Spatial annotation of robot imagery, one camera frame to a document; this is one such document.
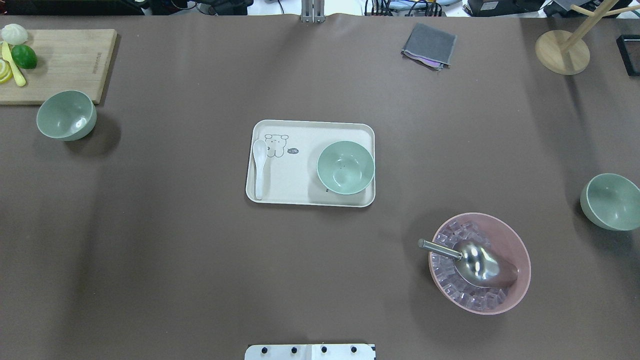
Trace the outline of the green lime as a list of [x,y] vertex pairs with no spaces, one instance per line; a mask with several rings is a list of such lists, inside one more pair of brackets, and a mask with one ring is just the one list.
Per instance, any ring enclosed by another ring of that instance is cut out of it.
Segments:
[[11,49],[11,56],[18,68],[35,69],[38,66],[38,56],[29,45],[14,45]]

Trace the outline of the yellow plastic knife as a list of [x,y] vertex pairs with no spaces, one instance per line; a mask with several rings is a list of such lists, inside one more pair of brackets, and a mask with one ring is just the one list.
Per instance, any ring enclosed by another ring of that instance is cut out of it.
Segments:
[[9,66],[10,66],[14,82],[16,82],[18,87],[24,87],[26,85],[25,76],[22,74],[22,72],[20,71],[20,69],[16,65],[16,63],[15,63],[13,57],[12,57],[11,51],[10,51],[10,45],[6,41],[3,41],[3,43],[2,43],[1,54],[2,54],[2,59],[5,62],[7,62],[9,64]]

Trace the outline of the grey folded cloth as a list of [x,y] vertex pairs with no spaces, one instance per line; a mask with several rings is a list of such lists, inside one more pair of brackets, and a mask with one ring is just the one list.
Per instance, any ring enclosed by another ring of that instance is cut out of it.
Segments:
[[404,44],[401,54],[409,59],[441,71],[451,66],[458,36],[445,30],[417,23]]

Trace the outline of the pink bowl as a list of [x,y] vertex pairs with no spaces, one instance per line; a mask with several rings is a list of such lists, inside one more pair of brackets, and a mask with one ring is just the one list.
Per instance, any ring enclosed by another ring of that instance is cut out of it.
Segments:
[[497,315],[505,313],[518,305],[528,291],[531,281],[530,256],[524,242],[521,240],[521,237],[519,237],[519,235],[501,219],[498,219],[489,214],[467,212],[455,215],[441,224],[432,238],[433,243],[435,243],[434,240],[437,233],[445,228],[445,225],[450,221],[460,221],[461,223],[471,221],[477,223],[478,229],[485,233],[487,235],[487,238],[491,242],[491,246],[489,248],[494,251],[494,253],[502,256],[511,264],[514,264],[514,266],[518,269],[518,279],[514,284],[507,287],[509,289],[509,292],[506,296],[505,301],[498,305],[495,309],[486,311],[466,309],[464,306],[457,304],[454,300],[451,300],[448,296],[446,296],[445,291],[442,289],[441,285],[437,284],[435,272],[432,269],[430,253],[429,270],[439,291],[441,291],[449,301],[451,301],[461,309],[479,315]]

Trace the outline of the black box at edge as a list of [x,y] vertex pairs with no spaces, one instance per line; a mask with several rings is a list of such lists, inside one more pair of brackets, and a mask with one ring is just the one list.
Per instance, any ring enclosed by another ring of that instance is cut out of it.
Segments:
[[640,76],[640,35],[622,34],[616,43],[627,75]]

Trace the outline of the green bowl on tray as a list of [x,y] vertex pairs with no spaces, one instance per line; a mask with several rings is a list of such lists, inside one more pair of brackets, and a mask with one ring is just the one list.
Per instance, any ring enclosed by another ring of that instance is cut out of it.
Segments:
[[339,195],[363,191],[375,178],[375,159],[363,145],[354,141],[337,141],[326,146],[317,159],[320,182]]

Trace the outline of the metal ice scoop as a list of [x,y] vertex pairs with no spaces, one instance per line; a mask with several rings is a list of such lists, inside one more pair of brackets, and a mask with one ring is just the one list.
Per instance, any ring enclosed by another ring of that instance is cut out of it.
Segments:
[[485,289],[506,288],[519,277],[518,268],[490,248],[467,239],[453,248],[420,238],[418,247],[454,260],[455,269],[467,283]]

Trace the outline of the wooden stand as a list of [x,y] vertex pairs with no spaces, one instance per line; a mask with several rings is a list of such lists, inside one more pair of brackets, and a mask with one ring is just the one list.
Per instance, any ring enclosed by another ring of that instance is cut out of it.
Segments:
[[616,0],[604,0],[595,11],[572,4],[571,9],[586,16],[586,19],[574,32],[567,30],[549,30],[537,38],[535,55],[537,59],[554,73],[559,75],[578,75],[590,62],[590,51],[582,38],[596,23],[606,16],[638,10],[640,6],[628,6],[612,10]]

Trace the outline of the clear ice cubes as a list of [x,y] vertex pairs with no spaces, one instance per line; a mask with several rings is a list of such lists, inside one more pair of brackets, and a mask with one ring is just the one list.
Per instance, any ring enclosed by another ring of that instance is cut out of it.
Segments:
[[[434,243],[452,249],[458,242],[469,239],[491,246],[487,235],[479,230],[477,223],[457,220],[447,223],[435,235]],[[478,312],[494,310],[505,301],[509,293],[507,287],[482,288],[469,284],[455,269],[454,260],[446,256],[431,253],[430,261],[436,283],[441,285],[448,298],[466,309]]]

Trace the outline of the bamboo cutting board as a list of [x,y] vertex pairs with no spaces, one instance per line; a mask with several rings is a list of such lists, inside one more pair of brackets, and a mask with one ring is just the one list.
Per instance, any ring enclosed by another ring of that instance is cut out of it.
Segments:
[[30,46],[38,57],[23,69],[25,86],[13,79],[0,85],[2,105],[41,105],[62,91],[84,92],[94,104],[102,99],[114,53],[114,29],[30,29]]

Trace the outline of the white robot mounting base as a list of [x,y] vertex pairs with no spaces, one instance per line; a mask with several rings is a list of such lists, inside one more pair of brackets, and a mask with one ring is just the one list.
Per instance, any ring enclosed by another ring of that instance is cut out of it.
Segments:
[[375,360],[374,344],[254,344],[247,347],[245,360]]

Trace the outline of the green bowl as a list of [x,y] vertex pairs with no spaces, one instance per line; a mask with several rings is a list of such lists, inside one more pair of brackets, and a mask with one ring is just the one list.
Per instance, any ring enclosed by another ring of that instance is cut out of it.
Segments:
[[594,176],[583,187],[580,206],[585,216],[603,229],[631,231],[640,226],[640,190],[619,174]]
[[363,191],[375,178],[375,159],[363,145],[354,141],[337,141],[326,146],[317,159],[320,182],[339,195]]
[[58,141],[77,141],[95,127],[98,111],[91,98],[75,89],[59,92],[38,110],[36,124],[42,135]]

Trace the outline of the cream bunny serving tray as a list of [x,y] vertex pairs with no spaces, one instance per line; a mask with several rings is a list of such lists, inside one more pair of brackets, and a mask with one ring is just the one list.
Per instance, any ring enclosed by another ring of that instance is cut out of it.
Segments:
[[261,120],[251,143],[261,139],[269,150],[263,167],[263,195],[255,195],[256,166],[250,150],[246,195],[255,203],[324,207],[368,207],[376,196],[376,182],[359,193],[337,194],[327,189],[317,173],[318,157],[327,146],[351,141],[375,157],[375,132],[363,123],[331,121]]

